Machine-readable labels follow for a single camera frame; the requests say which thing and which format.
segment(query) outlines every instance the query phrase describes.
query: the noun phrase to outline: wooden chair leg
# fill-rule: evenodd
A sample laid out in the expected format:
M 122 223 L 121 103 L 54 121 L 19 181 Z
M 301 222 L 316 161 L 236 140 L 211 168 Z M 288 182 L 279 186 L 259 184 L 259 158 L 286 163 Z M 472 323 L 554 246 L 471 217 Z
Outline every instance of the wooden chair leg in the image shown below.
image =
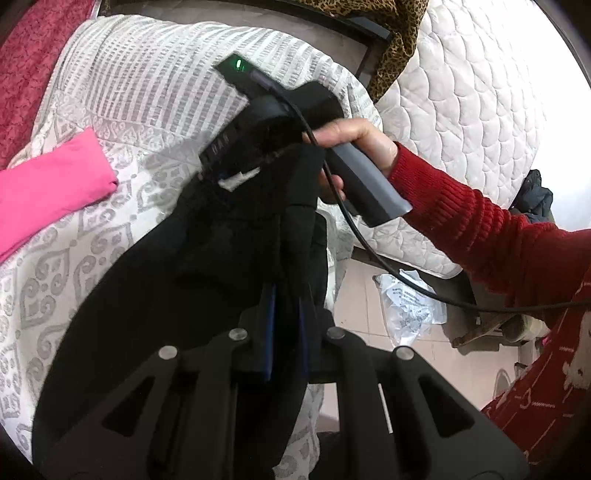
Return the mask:
M 485 336 L 487 333 L 490 333 L 495 328 L 499 327 L 500 325 L 502 325 L 503 323 L 505 323 L 507 320 L 509 320 L 512 317 L 513 317 L 513 315 L 511 315 L 511 314 L 505 314 L 505 313 L 494 314 L 489 319 L 482 322 L 481 325 L 470 330 L 467 334 L 465 334 L 461 337 L 454 338 L 452 340 L 452 347 L 458 348 L 458 347 L 466 345 L 467 343 L 469 343 L 477 338 Z

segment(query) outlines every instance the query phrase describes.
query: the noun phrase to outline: red sweater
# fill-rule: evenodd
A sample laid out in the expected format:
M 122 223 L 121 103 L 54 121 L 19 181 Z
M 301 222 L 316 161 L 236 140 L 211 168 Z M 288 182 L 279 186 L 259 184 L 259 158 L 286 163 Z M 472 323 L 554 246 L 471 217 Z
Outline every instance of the red sweater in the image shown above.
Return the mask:
M 530 224 L 399 145 L 390 182 L 413 206 L 405 220 L 508 304 L 591 298 L 591 230 Z M 548 310 L 551 342 L 528 373 L 483 410 L 525 452 L 542 460 L 591 382 L 591 312 Z

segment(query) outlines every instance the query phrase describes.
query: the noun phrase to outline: dark clothing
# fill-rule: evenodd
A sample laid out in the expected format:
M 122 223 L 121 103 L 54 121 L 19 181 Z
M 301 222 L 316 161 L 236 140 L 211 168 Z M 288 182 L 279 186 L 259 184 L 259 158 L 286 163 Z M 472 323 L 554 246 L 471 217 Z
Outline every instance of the dark clothing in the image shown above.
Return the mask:
M 283 388 L 298 338 L 298 298 L 322 306 L 326 295 L 326 223 L 316 213 L 324 151 L 286 153 L 234 192 L 193 179 L 173 213 L 105 274 L 81 305 L 57 351 L 33 423 L 33 460 L 48 449 L 164 345 L 190 349 L 238 324 L 259 302 L 263 283 L 277 285 L 274 375 L 269 385 L 239 390 L 236 457 L 265 423 L 272 394 Z M 286 406 L 293 428 L 306 388 L 301 375 Z M 273 478 L 281 451 L 257 478 Z
M 530 170 L 521 184 L 511 210 L 516 209 L 523 213 L 530 223 L 549 222 L 553 199 L 552 192 L 542 186 L 540 171 Z

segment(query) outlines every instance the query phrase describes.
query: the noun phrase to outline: handheld device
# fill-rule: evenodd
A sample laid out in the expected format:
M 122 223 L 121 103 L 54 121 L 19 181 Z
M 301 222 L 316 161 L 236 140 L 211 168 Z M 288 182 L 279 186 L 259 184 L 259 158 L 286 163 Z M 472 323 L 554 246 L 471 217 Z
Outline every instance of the handheld device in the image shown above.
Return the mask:
M 339 100 L 319 82 L 284 89 L 236 54 L 216 68 L 250 103 L 200 155 L 204 175 L 213 180 L 247 173 L 302 142 L 300 119 L 277 95 L 296 106 L 313 129 L 343 118 Z M 348 199 L 369 226 L 381 225 L 412 209 L 361 150 L 350 143 L 326 150 L 331 171 L 343 179 Z

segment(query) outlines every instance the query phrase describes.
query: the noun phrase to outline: red knitted sleeve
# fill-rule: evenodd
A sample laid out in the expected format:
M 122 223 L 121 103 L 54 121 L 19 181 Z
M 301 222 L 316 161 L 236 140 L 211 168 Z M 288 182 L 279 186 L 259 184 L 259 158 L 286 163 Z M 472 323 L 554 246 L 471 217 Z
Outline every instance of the red knitted sleeve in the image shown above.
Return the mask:
M 569 301 L 591 265 L 591 230 L 530 224 L 398 146 L 390 182 L 413 210 L 404 219 L 508 304 Z M 549 327 L 556 314 L 545 317 Z

